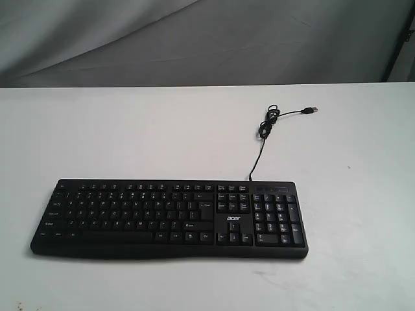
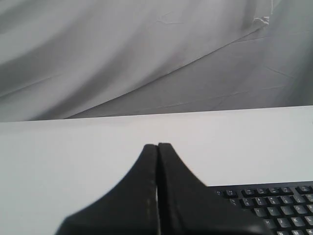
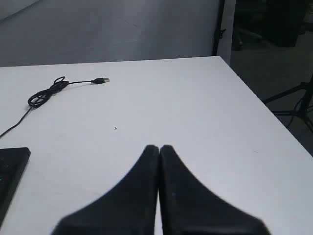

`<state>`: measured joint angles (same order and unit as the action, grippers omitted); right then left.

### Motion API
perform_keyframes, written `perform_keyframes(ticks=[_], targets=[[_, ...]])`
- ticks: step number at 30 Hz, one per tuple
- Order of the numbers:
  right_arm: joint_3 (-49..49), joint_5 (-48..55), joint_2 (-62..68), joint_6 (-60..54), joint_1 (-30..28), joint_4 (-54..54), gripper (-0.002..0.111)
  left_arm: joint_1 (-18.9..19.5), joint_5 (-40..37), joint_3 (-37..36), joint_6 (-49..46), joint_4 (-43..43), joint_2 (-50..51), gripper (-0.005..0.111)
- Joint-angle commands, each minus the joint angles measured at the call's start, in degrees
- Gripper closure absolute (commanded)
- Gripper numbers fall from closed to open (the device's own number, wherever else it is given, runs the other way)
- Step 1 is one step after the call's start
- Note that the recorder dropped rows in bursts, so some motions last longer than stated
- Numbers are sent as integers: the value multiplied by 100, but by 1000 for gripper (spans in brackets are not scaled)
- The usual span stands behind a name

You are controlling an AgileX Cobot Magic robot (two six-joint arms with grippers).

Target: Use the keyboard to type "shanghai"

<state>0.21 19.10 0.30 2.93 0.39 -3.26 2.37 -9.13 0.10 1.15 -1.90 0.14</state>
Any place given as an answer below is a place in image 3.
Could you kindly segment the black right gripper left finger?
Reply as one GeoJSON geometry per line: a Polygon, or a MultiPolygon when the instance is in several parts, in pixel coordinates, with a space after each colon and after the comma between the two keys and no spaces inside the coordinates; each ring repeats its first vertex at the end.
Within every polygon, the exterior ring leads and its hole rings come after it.
{"type": "Polygon", "coordinates": [[[159,148],[148,145],[105,195],[63,217],[54,235],[152,235],[159,182],[159,148]]]}

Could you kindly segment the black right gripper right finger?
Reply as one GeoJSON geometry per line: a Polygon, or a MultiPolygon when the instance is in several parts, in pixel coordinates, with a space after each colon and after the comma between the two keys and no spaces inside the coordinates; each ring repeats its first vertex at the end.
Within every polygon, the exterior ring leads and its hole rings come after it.
{"type": "Polygon", "coordinates": [[[268,235],[262,220],[224,201],[185,166],[174,148],[160,149],[159,201],[165,235],[268,235]]]}

